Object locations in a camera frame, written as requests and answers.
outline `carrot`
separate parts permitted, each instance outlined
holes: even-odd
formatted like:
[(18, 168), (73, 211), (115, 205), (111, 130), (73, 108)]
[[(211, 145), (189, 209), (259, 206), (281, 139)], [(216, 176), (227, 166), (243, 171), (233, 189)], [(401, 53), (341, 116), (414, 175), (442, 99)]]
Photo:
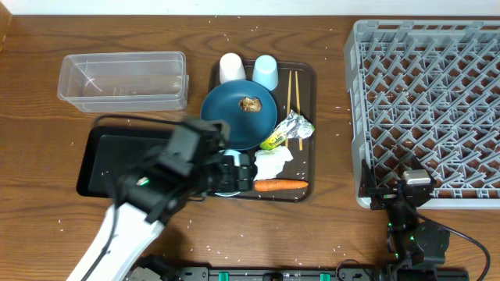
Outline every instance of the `carrot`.
[(275, 191), (304, 188), (308, 185), (303, 180), (257, 180), (254, 186), (257, 191)]

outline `wooden table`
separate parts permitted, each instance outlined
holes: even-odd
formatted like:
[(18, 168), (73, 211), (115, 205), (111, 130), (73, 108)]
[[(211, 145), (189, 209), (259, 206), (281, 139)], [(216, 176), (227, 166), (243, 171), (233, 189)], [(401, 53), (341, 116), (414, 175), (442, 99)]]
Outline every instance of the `wooden table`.
[[(363, 264), (392, 258), (385, 243), (385, 212), (360, 208), (354, 198), (342, 47), (357, 19), (14, 16), (0, 53), (0, 279), (66, 279), (110, 205), (75, 191), (98, 114), (79, 112), (56, 97), (64, 56), (96, 52), (182, 51), (191, 80), (187, 108), (148, 114), (172, 120), (199, 114), (209, 70), (226, 52), (307, 62), (318, 78), (316, 178), (310, 200), (278, 204), (209, 198), (189, 204), (145, 254), (164, 254), (185, 265), (311, 269), (333, 269), (345, 258)], [(493, 261), (487, 279), (500, 279), (500, 211), (423, 214), (483, 243)], [(455, 236), (446, 258), (446, 266), (465, 268), (471, 279), (484, 267), (483, 253)]]

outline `candy wrapper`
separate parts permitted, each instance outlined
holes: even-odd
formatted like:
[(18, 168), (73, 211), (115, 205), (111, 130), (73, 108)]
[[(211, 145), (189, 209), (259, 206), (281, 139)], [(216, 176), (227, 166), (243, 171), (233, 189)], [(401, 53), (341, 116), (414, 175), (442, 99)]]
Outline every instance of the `candy wrapper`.
[(260, 147), (262, 149), (271, 150), (288, 138), (305, 139), (311, 137), (313, 132), (314, 126), (309, 123), (304, 116), (291, 110), (288, 117), (278, 124), (273, 133), (260, 144)]

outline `white wall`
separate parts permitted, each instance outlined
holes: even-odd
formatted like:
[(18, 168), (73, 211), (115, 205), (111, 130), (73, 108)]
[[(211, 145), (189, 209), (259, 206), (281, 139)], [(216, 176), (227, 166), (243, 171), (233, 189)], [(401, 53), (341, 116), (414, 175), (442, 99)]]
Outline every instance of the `white wall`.
[(500, 0), (0, 0), (14, 15), (499, 16)]

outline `blue bowl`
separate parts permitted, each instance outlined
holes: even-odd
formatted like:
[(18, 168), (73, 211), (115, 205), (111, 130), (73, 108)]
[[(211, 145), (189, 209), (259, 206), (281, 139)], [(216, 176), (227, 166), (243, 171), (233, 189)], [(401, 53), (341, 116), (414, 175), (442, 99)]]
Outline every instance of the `blue bowl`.
[[(240, 100), (258, 98), (260, 112), (244, 112)], [(258, 146), (273, 132), (277, 121), (273, 96), (257, 83), (246, 80), (226, 82), (215, 87), (205, 98), (201, 118), (207, 121), (224, 120), (230, 125), (228, 148), (246, 150)]]

